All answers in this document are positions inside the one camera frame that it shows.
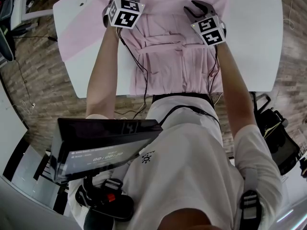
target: shirt logo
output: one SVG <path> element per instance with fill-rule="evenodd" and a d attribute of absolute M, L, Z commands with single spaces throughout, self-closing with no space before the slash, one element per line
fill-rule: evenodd
<path fill-rule="evenodd" d="M 146 153 L 145 155 L 142 156 L 142 163 L 148 163 L 150 162 L 150 157 L 151 157 L 151 153 L 154 153 L 154 151 L 150 151 L 148 153 Z"/>

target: pink fabric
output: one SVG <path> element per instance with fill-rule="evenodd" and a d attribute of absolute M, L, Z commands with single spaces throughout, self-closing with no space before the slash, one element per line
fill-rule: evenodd
<path fill-rule="evenodd" d="M 65 62 L 101 39 L 105 32 L 102 10 L 109 0 L 93 0 L 59 36 L 59 50 Z M 191 0 L 141 0 L 145 10 L 133 30 L 123 29 L 122 37 L 139 62 L 148 69 L 148 94 L 174 92 L 207 93 L 207 76 L 214 66 L 215 50 L 208 49 L 194 33 L 183 7 L 197 11 Z M 227 0 L 201 0 L 223 15 Z M 209 81 L 216 74 L 217 67 Z M 223 91 L 220 73 L 213 92 Z M 130 94 L 145 91 L 143 73 L 136 68 Z"/>

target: person's left arm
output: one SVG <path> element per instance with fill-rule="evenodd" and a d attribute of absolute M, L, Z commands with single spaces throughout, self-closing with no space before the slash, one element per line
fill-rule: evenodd
<path fill-rule="evenodd" d="M 114 118 L 117 89 L 118 36 L 116 27 L 106 29 L 87 87 L 86 116 Z"/>

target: shoulder strap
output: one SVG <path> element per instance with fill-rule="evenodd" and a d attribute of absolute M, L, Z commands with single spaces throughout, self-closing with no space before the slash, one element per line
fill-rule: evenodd
<path fill-rule="evenodd" d="M 242 210 L 240 230 L 257 230 L 260 225 L 262 208 L 256 191 L 257 186 L 257 170 L 247 168 L 244 182 L 244 193 L 241 197 L 240 203 L 240 208 Z"/>

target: shirt sleeve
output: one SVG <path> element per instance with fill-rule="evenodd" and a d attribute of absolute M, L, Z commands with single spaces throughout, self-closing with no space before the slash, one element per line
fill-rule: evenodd
<path fill-rule="evenodd" d="M 245 177 L 246 168 L 254 168 L 258 174 L 257 192 L 262 205 L 259 229 L 268 229 L 276 219 L 283 194 L 279 169 L 256 125 L 248 125 L 234 138 L 235 165 Z"/>

